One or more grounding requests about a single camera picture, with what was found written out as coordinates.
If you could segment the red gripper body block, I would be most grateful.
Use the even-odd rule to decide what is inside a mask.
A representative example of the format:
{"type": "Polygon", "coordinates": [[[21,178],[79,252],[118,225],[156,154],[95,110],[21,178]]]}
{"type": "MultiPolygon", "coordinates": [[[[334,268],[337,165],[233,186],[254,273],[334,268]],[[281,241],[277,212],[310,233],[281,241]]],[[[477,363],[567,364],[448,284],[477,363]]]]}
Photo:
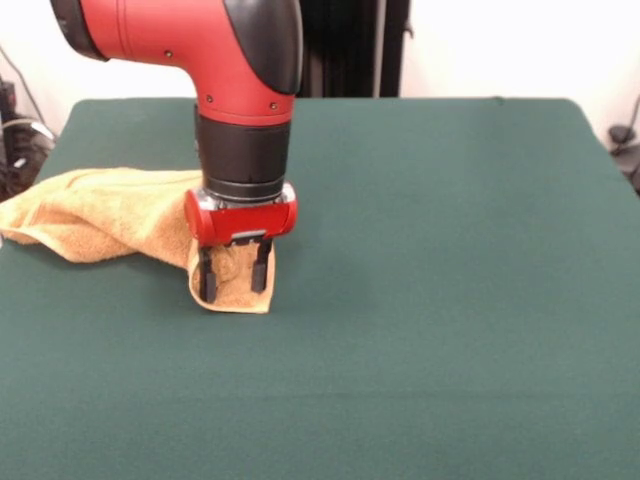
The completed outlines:
{"type": "Polygon", "coordinates": [[[231,202],[195,188],[186,192],[184,212],[201,247],[229,246],[290,233],[297,221],[298,202],[290,182],[284,183],[279,197],[262,203],[231,202]]]}

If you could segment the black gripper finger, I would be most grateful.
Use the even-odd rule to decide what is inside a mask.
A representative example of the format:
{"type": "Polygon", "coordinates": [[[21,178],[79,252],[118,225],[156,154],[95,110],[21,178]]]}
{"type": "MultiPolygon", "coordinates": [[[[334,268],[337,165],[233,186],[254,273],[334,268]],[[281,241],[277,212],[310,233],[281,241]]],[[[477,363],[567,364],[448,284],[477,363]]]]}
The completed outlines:
{"type": "Polygon", "coordinates": [[[268,283],[269,256],[272,251],[273,240],[262,239],[259,242],[256,258],[252,267],[251,290],[254,293],[262,293],[268,283]]]}
{"type": "Polygon", "coordinates": [[[213,248],[201,247],[198,255],[199,296],[205,303],[214,303],[217,297],[217,276],[213,267],[213,248]]]}

